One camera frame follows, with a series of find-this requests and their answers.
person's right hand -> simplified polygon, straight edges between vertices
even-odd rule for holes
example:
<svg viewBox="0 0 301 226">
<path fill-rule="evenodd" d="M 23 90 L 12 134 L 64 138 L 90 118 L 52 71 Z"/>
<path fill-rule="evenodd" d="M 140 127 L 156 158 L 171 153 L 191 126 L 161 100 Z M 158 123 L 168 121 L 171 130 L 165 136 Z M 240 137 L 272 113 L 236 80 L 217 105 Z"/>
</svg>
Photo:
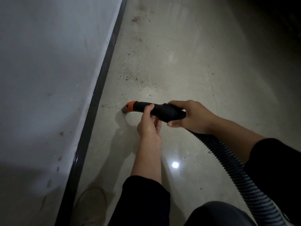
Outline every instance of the person's right hand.
<svg viewBox="0 0 301 226">
<path fill-rule="evenodd" d="M 170 101 L 168 104 L 175 105 L 186 110 L 186 117 L 182 120 L 170 121 L 168 127 L 186 128 L 192 132 L 210 134 L 214 122 L 219 119 L 218 116 L 210 112 L 200 102 L 188 101 Z"/>
</svg>

bright white light spot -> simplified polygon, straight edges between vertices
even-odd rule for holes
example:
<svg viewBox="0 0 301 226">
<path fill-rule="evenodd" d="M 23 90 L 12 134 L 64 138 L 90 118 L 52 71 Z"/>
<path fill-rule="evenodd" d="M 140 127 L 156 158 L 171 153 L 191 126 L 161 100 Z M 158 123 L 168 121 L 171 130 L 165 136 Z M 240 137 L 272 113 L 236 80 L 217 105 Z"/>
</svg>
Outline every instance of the bright white light spot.
<svg viewBox="0 0 301 226">
<path fill-rule="evenodd" d="M 172 165 L 173 168 L 178 168 L 179 167 L 179 163 L 178 162 L 173 162 L 171 165 Z"/>
</svg>

person's left hand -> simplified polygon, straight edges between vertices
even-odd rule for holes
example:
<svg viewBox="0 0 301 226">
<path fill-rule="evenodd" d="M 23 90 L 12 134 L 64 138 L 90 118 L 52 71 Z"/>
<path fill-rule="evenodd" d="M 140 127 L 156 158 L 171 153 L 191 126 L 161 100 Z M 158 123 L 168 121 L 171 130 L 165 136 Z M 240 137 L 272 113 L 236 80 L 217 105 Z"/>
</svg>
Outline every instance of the person's left hand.
<svg viewBox="0 0 301 226">
<path fill-rule="evenodd" d="M 160 131 L 162 127 L 162 121 L 151 115 L 151 111 L 154 107 L 154 104 L 145 106 L 141 121 L 137 126 L 137 131 L 141 140 L 149 139 L 161 144 L 162 138 L 160 136 Z"/>
</svg>

black baseboard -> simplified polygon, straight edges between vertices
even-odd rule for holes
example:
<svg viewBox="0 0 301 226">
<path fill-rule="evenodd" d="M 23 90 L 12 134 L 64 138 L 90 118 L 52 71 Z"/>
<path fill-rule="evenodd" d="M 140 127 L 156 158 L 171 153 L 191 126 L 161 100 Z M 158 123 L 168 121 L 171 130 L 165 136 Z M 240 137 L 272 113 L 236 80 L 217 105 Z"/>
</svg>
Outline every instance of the black baseboard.
<svg viewBox="0 0 301 226">
<path fill-rule="evenodd" d="M 109 66 L 111 63 L 113 51 L 115 48 L 117 36 L 119 33 L 119 29 L 121 26 L 121 22 L 123 19 L 123 14 L 126 8 L 126 1 L 127 0 L 122 0 L 120 10 L 118 13 L 118 17 L 112 32 L 112 36 L 107 48 L 106 55 L 103 60 L 103 64 L 99 73 L 99 77 L 96 82 L 96 86 L 93 92 L 93 97 L 89 106 L 89 110 L 87 113 L 86 121 L 84 124 L 84 128 L 82 130 L 82 134 L 77 146 L 77 151 L 74 157 L 74 161 L 72 164 L 72 168 L 70 171 L 70 175 L 67 181 L 66 189 L 64 192 L 64 196 L 61 202 L 61 206 L 58 212 L 58 216 L 55 222 L 56 226 L 61 226 L 61 225 L 69 225 L 70 223 L 70 218 L 72 215 L 72 209 L 73 209 L 73 204 L 74 204 L 74 199 L 77 193 L 77 187 L 78 183 L 80 180 L 80 176 L 82 173 L 82 168 L 84 166 L 93 126 L 94 126 L 94 121 L 96 118 L 97 114 L 97 109 L 99 105 L 99 101 L 101 98 L 102 90 L 104 87 L 104 83 L 107 78 L 107 73 L 109 70 Z"/>
</svg>

vacuum hose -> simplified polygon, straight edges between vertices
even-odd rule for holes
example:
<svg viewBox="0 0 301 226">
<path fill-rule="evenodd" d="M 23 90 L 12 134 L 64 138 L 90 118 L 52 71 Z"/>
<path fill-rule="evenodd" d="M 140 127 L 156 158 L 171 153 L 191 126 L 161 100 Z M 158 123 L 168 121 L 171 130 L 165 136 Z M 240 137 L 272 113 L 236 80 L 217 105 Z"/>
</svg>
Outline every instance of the vacuum hose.
<svg viewBox="0 0 301 226">
<path fill-rule="evenodd" d="M 132 101 L 122 108 L 122 112 L 125 114 L 132 111 L 143 112 L 145 106 L 151 104 L 152 103 L 149 102 Z M 155 104 L 150 114 L 157 116 L 159 120 L 164 122 L 180 120 L 186 117 L 186 112 L 181 108 L 166 103 L 162 105 Z M 254 182 L 243 171 L 243 164 L 240 160 L 221 140 L 213 135 L 188 131 L 205 144 L 222 164 L 258 225 L 286 225 L 271 199 L 258 189 Z"/>
</svg>

